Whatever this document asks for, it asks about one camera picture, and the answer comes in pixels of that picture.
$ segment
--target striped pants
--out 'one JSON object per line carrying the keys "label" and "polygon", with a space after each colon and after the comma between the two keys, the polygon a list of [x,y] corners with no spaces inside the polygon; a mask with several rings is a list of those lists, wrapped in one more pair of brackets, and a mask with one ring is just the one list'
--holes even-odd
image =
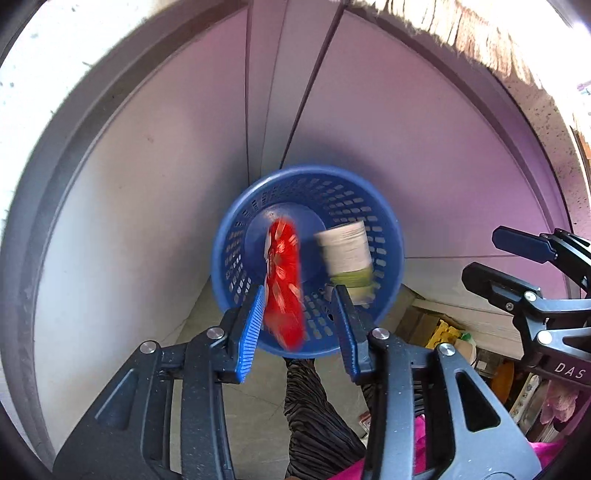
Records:
{"label": "striped pants", "polygon": [[[326,398],[313,360],[285,359],[284,414],[291,430],[285,477],[326,480],[365,457],[365,446]],[[374,385],[362,387],[372,405]]]}

